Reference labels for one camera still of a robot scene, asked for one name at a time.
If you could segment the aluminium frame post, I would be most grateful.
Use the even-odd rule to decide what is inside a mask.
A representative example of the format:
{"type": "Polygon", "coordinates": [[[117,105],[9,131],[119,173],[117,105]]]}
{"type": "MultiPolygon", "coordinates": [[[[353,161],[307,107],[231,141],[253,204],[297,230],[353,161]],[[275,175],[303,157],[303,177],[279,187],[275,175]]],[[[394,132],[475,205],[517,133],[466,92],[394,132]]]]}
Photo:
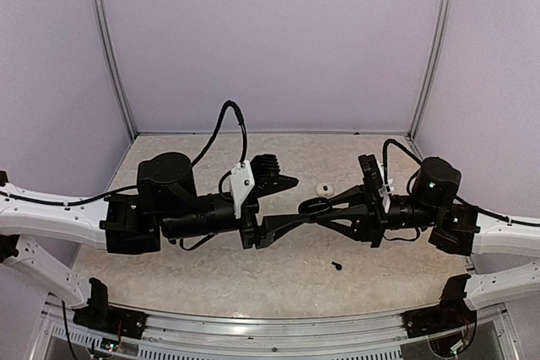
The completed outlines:
{"type": "Polygon", "coordinates": [[[125,127],[130,143],[133,143],[138,136],[138,130],[123,86],[122,76],[108,24],[105,0],[91,0],[91,2],[94,10],[98,36],[100,38],[100,45],[105,58],[106,70],[111,80],[112,90],[120,112],[121,121],[125,127]]]}
{"type": "Polygon", "coordinates": [[[421,82],[420,93],[414,109],[413,119],[408,130],[408,137],[415,142],[419,136],[420,127],[427,110],[429,97],[433,88],[437,67],[444,47],[446,28],[451,13],[452,0],[439,0],[435,19],[435,29],[429,48],[426,68],[421,82]]]}

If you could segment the white earbud charging case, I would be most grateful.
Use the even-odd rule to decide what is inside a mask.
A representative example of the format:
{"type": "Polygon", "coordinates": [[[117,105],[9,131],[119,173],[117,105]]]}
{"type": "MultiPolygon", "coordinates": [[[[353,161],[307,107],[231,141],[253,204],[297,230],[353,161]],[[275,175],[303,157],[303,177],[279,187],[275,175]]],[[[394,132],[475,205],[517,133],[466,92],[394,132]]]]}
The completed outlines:
{"type": "Polygon", "coordinates": [[[319,184],[316,186],[316,194],[322,197],[331,197],[334,195],[334,187],[331,184],[319,184]]]}

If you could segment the aluminium front rail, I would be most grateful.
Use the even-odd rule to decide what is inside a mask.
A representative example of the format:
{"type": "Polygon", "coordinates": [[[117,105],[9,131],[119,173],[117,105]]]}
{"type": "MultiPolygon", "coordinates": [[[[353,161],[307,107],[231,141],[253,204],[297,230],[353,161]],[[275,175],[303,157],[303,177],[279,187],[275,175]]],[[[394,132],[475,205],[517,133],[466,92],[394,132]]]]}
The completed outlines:
{"type": "Polygon", "coordinates": [[[249,319],[148,309],[141,340],[123,337],[107,352],[103,332],[72,323],[50,295],[26,359],[46,359],[66,341],[87,359],[415,359],[435,358],[433,336],[408,338],[401,311],[319,318],[249,319]]]}

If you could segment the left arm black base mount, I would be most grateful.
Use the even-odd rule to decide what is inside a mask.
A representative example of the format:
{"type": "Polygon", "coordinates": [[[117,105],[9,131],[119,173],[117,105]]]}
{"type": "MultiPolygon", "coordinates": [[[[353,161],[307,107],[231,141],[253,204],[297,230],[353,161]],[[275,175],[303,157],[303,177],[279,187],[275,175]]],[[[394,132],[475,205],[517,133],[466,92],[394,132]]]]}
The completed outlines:
{"type": "Polygon", "coordinates": [[[107,286],[95,277],[89,279],[90,295],[81,309],[75,309],[73,323],[119,338],[141,340],[148,315],[142,311],[111,305],[107,286]]]}

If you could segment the black wireless earbud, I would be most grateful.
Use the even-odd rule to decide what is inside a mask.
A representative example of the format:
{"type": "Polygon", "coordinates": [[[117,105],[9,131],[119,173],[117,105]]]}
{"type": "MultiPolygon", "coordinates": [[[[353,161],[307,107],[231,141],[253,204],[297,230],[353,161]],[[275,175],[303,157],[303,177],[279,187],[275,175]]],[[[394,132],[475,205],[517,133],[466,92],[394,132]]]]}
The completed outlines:
{"type": "Polygon", "coordinates": [[[337,271],[341,271],[343,269],[343,266],[340,263],[337,263],[335,261],[332,262],[332,265],[335,267],[337,271]]]}

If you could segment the black earbud charging case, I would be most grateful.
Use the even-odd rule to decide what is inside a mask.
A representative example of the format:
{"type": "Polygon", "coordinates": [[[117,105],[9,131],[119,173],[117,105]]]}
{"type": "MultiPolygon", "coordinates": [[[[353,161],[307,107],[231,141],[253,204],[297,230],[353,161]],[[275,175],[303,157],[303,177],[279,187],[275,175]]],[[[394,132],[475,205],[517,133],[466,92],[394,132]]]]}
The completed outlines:
{"type": "Polygon", "coordinates": [[[315,216],[332,208],[332,203],[326,197],[314,197],[303,201],[298,206],[298,213],[305,216],[315,216]]]}

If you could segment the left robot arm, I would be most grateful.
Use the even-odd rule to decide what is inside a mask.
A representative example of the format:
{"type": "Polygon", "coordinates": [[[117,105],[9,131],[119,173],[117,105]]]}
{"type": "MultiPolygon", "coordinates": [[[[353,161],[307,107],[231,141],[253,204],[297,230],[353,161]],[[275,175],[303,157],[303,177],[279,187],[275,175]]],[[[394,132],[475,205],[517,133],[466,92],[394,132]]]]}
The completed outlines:
{"type": "Polygon", "coordinates": [[[45,252],[38,238],[84,244],[113,255],[158,252],[163,240],[199,248],[219,234],[238,232],[246,249],[268,247],[308,221],[305,214],[260,218],[259,201],[296,187],[272,154],[243,160],[224,175],[229,191],[199,195],[192,161],[162,153],[138,166],[137,181],[99,196],[69,201],[24,191],[1,180],[1,262],[40,279],[69,308],[100,330],[117,323],[107,286],[81,277],[45,252]]]}

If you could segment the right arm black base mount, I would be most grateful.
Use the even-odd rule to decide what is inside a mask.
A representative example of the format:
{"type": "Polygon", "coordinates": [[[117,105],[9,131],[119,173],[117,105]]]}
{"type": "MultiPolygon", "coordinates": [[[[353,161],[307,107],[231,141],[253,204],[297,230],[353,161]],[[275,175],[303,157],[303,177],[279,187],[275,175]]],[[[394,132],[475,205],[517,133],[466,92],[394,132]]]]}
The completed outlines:
{"type": "Polygon", "coordinates": [[[465,286],[470,278],[469,274],[451,277],[443,288],[439,303],[404,312],[402,322],[408,338],[433,335],[474,324],[478,319],[477,311],[469,309],[465,303],[465,286]]]}

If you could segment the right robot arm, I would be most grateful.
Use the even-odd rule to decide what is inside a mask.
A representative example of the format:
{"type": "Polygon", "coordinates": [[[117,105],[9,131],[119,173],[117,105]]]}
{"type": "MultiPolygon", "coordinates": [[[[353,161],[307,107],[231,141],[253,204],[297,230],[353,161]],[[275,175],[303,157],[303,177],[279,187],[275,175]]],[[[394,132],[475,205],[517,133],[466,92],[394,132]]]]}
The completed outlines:
{"type": "Polygon", "coordinates": [[[361,155],[359,163],[363,185],[307,204],[310,220],[374,247],[388,230],[429,228],[429,243],[446,254],[505,253],[533,258],[506,271],[450,278],[431,312],[437,328],[450,329],[465,308],[482,309],[538,293],[538,219],[489,212],[462,201],[457,195],[462,175],[441,158],[420,162],[413,188],[405,196],[394,194],[385,160],[361,155]]]}

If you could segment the left aluminium frame post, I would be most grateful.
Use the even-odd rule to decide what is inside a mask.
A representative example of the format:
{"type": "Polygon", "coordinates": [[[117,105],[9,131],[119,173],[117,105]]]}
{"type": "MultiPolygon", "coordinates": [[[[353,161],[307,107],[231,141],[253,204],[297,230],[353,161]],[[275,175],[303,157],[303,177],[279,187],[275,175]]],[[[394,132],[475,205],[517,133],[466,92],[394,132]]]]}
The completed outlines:
{"type": "Polygon", "coordinates": [[[106,70],[111,80],[112,90],[120,112],[121,121],[125,127],[130,143],[133,143],[138,136],[138,130],[123,86],[122,76],[108,24],[105,0],[91,0],[91,2],[94,10],[98,36],[100,38],[100,45],[105,58],[106,70]]]}

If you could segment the right aluminium frame post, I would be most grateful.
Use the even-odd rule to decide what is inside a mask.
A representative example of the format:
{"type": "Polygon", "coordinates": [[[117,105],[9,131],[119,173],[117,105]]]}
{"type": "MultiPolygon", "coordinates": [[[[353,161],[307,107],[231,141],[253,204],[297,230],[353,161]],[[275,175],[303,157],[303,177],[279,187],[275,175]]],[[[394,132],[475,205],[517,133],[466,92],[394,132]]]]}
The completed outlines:
{"type": "Polygon", "coordinates": [[[439,0],[435,19],[435,29],[429,48],[426,68],[421,82],[420,93],[414,109],[413,119],[408,130],[408,137],[415,142],[419,136],[420,127],[427,110],[429,97],[433,88],[437,67],[444,47],[446,28],[451,13],[452,0],[439,0]]]}

